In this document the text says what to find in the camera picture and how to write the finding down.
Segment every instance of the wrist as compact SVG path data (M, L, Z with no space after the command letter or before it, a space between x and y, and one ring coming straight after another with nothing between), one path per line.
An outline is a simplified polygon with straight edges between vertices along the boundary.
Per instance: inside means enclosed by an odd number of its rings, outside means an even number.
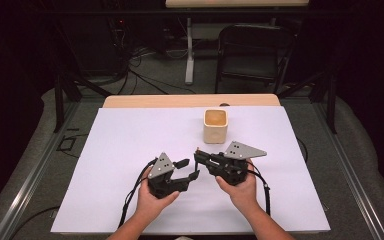
M135 224L143 227L145 229L152 221L155 220L154 217L151 217L149 214L135 212L130 218Z

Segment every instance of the triangular metal plate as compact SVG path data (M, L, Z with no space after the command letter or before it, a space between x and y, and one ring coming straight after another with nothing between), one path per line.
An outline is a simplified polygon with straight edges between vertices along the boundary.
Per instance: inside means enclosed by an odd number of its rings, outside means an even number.
M170 161L167 154L161 153L160 157L155 162L154 166L151 169L151 172L148 174L148 178L152 179L158 176L161 176L165 173L173 171L175 168L174 164Z
M266 155L267 152L263 150L236 141L233 141L224 153L225 157L237 160L245 160L247 158L261 157Z

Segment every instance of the black curtain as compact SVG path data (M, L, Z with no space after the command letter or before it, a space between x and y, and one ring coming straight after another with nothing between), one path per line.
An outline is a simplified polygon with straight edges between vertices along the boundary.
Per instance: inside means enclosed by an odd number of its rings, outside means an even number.
M53 73L38 49L40 21L0 1L0 192L34 133Z
M371 137L384 177L384 1L370 16L338 77L338 95Z

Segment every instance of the white paper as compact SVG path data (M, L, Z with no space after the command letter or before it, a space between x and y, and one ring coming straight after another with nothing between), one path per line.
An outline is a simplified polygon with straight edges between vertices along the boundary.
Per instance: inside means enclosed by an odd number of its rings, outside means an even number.
M225 144L203 142L208 108L102 108L95 119L51 232L111 233L117 229L127 194L145 165L165 152L171 161L189 158L173 179L194 171L197 147L226 150L232 141L264 150L254 158L270 187L272 217L286 231L330 230L302 153L283 107L226 107ZM205 166L189 189L146 228L144 234L233 234L252 229ZM258 201L265 208L258 182ZM132 199L128 219L136 208Z

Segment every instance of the finger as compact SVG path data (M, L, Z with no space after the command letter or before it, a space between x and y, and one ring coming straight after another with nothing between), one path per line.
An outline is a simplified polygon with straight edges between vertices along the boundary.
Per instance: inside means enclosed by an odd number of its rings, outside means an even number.
M216 182L223 191L228 192L230 185L222 177L216 176Z
M254 171L254 163L251 158L248 158L246 161L248 162L248 170Z
M142 179L147 178L149 173L151 172L152 166L146 168L145 172L143 172Z
M176 200L177 197L179 197L180 195L180 192L179 191L175 191L175 192L172 192L170 195L168 195L167 197L163 198L165 203L168 205L170 205L171 203L174 202L174 200Z

